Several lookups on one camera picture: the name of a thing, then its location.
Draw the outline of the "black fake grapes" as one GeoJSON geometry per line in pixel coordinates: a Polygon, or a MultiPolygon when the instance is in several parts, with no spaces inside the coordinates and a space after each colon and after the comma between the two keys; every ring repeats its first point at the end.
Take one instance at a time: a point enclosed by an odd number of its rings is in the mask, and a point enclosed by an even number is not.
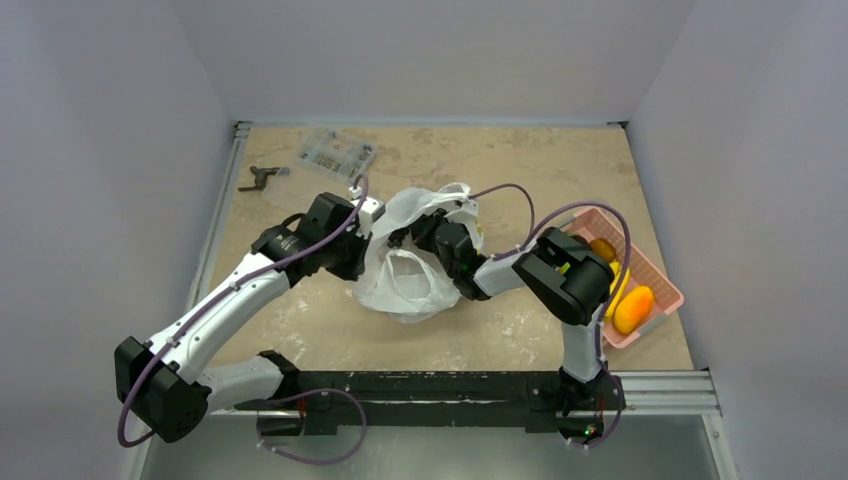
{"type": "Polygon", "coordinates": [[[408,228],[394,230],[387,238],[386,245],[390,249],[400,248],[405,239],[410,235],[408,228]]]}

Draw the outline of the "white plastic bag lemon print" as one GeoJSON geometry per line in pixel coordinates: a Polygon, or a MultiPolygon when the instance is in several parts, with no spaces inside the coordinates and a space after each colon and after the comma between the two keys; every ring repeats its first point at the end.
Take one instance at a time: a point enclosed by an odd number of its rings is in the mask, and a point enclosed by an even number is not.
{"type": "Polygon", "coordinates": [[[373,226],[365,271],[353,287],[359,303],[403,324],[418,323],[452,308],[461,294],[437,258],[416,248],[410,236],[396,249],[388,248],[386,241],[394,230],[439,208],[453,221],[452,214],[470,195],[468,184],[454,182],[436,191],[410,187],[391,197],[373,226]]]}

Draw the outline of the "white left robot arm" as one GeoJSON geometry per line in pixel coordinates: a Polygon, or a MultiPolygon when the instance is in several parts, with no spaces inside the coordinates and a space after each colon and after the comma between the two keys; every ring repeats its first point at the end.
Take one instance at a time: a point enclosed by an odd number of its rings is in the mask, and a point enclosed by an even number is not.
{"type": "Polygon", "coordinates": [[[274,351],[212,368],[222,346],[267,304],[301,280],[325,270],[344,281],[364,271],[371,228],[383,202],[351,191],[351,199],[325,192],[304,213],[264,230],[225,280],[180,319],[146,341],[133,336],[114,352],[117,397],[122,403],[118,441],[129,416],[156,435],[176,442],[210,413],[252,401],[284,409],[297,399],[297,369],[274,351]]]}

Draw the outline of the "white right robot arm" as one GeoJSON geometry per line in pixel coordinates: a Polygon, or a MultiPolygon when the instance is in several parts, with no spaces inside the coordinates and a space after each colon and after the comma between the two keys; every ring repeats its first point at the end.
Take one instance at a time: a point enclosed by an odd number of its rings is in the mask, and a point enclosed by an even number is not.
{"type": "Polygon", "coordinates": [[[398,248],[405,242],[434,255],[452,285],[469,300],[488,300],[521,287],[532,291],[562,325],[564,399],[584,407],[599,396],[598,378],[605,367],[601,309],[610,299],[615,274],[588,246],[548,228],[524,250],[499,260],[486,258],[473,246],[468,228],[448,219],[443,209],[392,232],[387,245],[398,248]]]}

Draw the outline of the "brown fake kiwi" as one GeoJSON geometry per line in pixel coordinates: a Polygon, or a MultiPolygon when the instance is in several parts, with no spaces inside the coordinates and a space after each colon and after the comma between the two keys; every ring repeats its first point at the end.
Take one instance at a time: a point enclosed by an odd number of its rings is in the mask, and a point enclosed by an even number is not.
{"type": "Polygon", "coordinates": [[[606,239],[595,238],[589,242],[589,247],[594,254],[607,263],[615,262],[618,258],[615,246],[606,239]]]}

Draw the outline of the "orange fake fruit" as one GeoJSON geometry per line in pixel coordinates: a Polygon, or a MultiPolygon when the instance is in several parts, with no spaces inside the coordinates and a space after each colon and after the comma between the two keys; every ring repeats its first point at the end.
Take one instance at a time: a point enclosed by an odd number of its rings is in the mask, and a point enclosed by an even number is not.
{"type": "Polygon", "coordinates": [[[618,303],[612,323],[622,335],[631,334],[651,313],[655,303],[653,290],[648,286],[638,286],[625,295],[618,303]]]}

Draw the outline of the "clear plastic screw box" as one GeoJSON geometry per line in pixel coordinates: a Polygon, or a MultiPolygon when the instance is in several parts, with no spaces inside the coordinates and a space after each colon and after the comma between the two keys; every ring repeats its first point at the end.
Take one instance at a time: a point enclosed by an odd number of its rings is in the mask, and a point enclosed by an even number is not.
{"type": "Polygon", "coordinates": [[[355,178],[367,172],[377,157],[375,143],[350,133],[323,127],[307,131],[271,177],[261,198],[290,213],[305,211],[321,193],[349,197],[355,178]]]}

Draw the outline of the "dark metal clamp tool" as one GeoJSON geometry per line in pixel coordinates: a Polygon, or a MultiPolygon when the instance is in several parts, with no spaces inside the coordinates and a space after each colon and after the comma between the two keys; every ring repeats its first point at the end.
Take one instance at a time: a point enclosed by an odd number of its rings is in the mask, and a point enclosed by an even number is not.
{"type": "Polygon", "coordinates": [[[270,178],[277,175],[286,176],[290,174],[289,167],[260,168],[258,166],[251,166],[249,170],[254,177],[254,183],[251,186],[238,187],[237,190],[239,192],[264,191],[270,178]]]}

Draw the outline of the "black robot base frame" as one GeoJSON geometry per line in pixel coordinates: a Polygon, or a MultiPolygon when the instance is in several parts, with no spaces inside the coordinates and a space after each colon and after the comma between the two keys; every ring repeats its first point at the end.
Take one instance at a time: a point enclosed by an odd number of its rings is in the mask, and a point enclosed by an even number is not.
{"type": "Polygon", "coordinates": [[[562,371],[302,371],[268,400],[239,404],[290,412],[270,435],[333,435],[341,426],[521,428],[594,442],[626,407],[620,379],[581,384],[562,371]]]}

